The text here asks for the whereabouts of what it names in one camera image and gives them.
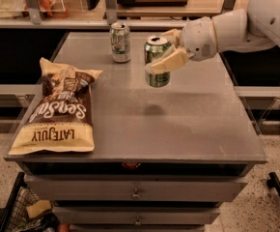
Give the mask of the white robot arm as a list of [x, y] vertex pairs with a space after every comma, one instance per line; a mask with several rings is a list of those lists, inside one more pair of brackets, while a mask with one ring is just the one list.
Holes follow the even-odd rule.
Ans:
[[280, 48], [280, 0], [249, 0], [245, 10], [191, 20], [182, 29], [168, 30], [162, 36], [171, 46], [146, 65], [148, 73], [168, 73], [189, 60], [207, 60], [228, 50]]

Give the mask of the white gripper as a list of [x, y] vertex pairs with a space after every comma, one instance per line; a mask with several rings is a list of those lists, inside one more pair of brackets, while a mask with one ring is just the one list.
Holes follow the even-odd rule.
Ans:
[[217, 53], [213, 20], [206, 16], [187, 22], [181, 31], [171, 29], [161, 36], [174, 46], [145, 66], [151, 74], [168, 73], [184, 66], [189, 59], [203, 61]]

